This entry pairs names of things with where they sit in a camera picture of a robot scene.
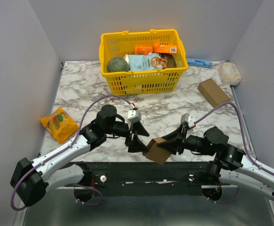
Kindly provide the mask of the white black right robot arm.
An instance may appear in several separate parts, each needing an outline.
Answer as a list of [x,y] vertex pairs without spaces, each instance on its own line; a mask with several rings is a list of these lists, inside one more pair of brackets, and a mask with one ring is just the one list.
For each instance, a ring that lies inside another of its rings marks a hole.
[[208,129],[203,137],[198,137],[190,135],[187,128],[180,126],[163,139],[158,147],[171,154],[182,154],[187,149],[194,154],[214,157],[203,172],[203,180],[207,184],[219,181],[246,187],[274,201],[274,169],[229,144],[229,137],[217,127]]

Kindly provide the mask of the brown cardboard box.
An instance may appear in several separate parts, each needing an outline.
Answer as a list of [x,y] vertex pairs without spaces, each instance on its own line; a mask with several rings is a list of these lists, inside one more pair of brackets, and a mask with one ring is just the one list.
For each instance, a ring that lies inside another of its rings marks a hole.
[[147,145],[148,150],[143,152],[142,155],[155,163],[163,165],[166,160],[171,156],[171,153],[169,151],[158,147],[158,144],[165,141],[166,140],[161,137],[153,138]]
[[202,81],[198,86],[198,90],[214,108],[231,100],[212,78]]

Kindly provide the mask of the green round melon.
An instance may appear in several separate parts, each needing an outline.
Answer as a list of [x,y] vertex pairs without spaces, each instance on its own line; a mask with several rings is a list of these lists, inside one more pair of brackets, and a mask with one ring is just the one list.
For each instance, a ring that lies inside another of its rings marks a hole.
[[114,57],[107,64],[107,71],[109,73],[128,72],[129,64],[124,58]]

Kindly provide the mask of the orange snack box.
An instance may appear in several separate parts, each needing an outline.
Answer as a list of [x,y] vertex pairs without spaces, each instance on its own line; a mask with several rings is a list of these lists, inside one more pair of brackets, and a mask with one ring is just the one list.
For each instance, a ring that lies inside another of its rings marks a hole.
[[154,53],[164,53],[164,54],[176,54],[178,46],[176,45],[165,45],[156,44],[153,48]]
[[147,55],[152,54],[152,53],[153,53],[153,48],[152,47],[142,47],[142,46],[135,47],[135,55],[147,56]]

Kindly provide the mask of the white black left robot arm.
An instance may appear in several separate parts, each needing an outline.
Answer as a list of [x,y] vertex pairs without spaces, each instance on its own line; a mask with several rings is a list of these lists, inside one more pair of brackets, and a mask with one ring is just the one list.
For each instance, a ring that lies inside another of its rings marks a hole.
[[141,112],[137,107],[130,104],[127,119],[124,119],[117,113],[116,107],[104,105],[96,118],[79,129],[72,140],[32,161],[27,158],[18,161],[10,180],[14,189],[10,200],[12,208],[20,210],[14,205],[15,195],[18,195],[24,207],[30,207],[40,201],[50,188],[70,184],[86,186],[91,175],[84,170],[83,164],[69,168],[64,166],[102,145],[108,135],[125,138],[125,145],[130,153],[147,151],[139,136],[148,137],[149,133],[141,124]]

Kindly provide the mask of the beige wrapped bread bag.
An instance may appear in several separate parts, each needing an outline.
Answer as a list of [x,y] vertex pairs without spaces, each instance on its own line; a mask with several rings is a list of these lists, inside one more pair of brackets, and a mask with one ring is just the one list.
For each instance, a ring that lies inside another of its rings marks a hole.
[[223,85],[236,86],[241,81],[241,75],[236,65],[230,62],[223,63],[219,69],[219,76]]

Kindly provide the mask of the yellow plastic shopping basket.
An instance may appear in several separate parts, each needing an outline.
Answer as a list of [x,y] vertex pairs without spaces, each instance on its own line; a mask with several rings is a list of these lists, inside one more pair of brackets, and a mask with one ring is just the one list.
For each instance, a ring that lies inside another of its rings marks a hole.
[[104,33],[99,60],[102,76],[119,96],[171,92],[188,68],[174,29]]

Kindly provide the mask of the orange gummy candy bag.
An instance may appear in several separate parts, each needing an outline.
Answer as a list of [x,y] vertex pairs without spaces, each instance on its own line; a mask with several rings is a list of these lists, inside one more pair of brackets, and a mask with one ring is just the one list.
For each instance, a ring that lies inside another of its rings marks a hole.
[[60,144],[65,142],[79,128],[76,122],[61,107],[56,109],[49,116],[41,118],[40,122]]

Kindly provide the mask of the blue tissue packet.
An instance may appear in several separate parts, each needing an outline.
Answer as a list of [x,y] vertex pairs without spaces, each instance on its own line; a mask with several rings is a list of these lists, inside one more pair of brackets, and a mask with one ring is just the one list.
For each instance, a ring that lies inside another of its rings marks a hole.
[[189,66],[196,66],[196,67],[202,67],[202,68],[211,68],[212,67],[212,62],[209,60],[187,58],[187,63]]

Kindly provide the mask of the light blue snack bag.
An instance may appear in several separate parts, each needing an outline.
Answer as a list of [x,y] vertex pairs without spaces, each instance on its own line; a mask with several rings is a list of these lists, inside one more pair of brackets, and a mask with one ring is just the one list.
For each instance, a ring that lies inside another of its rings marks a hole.
[[160,54],[152,53],[144,55],[128,55],[129,67],[131,71],[153,71],[163,69],[162,64],[165,63]]

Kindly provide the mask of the orange snack box left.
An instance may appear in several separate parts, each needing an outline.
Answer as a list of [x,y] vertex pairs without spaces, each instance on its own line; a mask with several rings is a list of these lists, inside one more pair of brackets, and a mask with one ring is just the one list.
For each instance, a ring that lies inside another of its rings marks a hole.
[[152,47],[142,47],[142,46],[135,47],[135,55],[147,56],[147,55],[152,54],[152,53],[153,53],[153,48]]

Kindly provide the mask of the dark brown snack packet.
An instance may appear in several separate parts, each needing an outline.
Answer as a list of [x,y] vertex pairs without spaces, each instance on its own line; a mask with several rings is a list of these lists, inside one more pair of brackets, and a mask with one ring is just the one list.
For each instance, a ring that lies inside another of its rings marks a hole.
[[160,54],[161,58],[166,61],[165,63],[162,64],[163,69],[165,68],[177,68],[176,61],[174,57],[171,54]]

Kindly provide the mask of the orange snack box right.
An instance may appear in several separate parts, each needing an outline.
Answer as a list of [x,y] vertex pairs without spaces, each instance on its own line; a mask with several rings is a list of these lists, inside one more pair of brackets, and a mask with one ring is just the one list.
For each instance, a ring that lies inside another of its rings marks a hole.
[[154,53],[164,53],[164,54],[176,54],[178,46],[176,45],[165,45],[156,44],[153,48]]

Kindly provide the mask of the folded brown cardboard box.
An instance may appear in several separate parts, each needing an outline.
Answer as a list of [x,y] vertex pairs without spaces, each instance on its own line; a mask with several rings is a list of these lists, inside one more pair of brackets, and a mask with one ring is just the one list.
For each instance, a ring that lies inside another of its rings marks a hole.
[[231,100],[212,78],[202,81],[198,86],[198,90],[214,108]]

